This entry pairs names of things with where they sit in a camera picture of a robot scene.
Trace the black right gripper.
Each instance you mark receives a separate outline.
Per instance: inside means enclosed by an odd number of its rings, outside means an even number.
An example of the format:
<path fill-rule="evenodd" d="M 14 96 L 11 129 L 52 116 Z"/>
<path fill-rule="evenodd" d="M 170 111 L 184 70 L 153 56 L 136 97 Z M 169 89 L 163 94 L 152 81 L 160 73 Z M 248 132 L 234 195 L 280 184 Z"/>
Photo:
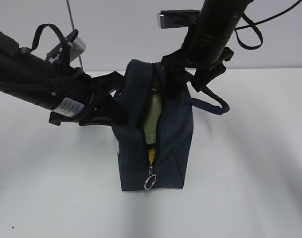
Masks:
<path fill-rule="evenodd" d="M 217 64 L 221 62 L 220 56 L 228 41 L 229 38 L 185 38 L 181 49 L 163 56 L 161 66 L 165 72 L 167 96 L 177 97 L 186 91 L 189 73 L 185 67 L 197 69 L 193 76 L 193 88 L 196 91 L 201 91 L 213 79 L 223 74 L 226 67 L 223 63 Z"/>

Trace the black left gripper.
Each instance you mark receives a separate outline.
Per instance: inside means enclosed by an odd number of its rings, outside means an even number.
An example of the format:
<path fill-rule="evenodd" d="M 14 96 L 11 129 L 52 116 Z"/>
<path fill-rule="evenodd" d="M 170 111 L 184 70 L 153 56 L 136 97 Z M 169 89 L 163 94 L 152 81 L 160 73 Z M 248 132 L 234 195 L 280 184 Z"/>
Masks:
<path fill-rule="evenodd" d="M 80 68 L 49 79 L 49 123 L 74 122 L 80 126 L 126 125 L 128 113 L 109 94 L 125 88 L 125 77 L 112 73 L 92 78 Z"/>

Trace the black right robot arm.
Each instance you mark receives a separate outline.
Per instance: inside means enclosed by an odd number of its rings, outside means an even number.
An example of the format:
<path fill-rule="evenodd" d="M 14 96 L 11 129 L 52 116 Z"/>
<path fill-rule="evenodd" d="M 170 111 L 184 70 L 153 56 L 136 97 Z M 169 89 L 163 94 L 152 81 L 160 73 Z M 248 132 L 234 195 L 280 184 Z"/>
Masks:
<path fill-rule="evenodd" d="M 226 71 L 224 61 L 234 55 L 226 45 L 250 2 L 206 0 L 201 10 L 162 10 L 160 28 L 187 27 L 181 48 L 163 56 L 166 90 L 175 97 L 187 82 L 199 92 Z"/>

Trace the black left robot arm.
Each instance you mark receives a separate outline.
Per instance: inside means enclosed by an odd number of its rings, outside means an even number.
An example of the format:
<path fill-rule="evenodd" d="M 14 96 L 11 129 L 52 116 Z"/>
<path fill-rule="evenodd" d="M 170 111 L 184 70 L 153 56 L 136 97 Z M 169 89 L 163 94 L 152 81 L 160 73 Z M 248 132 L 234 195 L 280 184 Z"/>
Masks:
<path fill-rule="evenodd" d="M 46 25 L 38 26 L 32 47 L 20 47 L 0 31 L 0 92 L 50 111 L 49 123 L 74 122 L 80 126 L 126 124 L 128 114 L 112 93 L 125 87 L 114 71 L 92 77 L 70 62 L 78 56 L 78 31 L 64 36 L 50 24 L 59 39 L 46 59 L 33 55 Z"/>

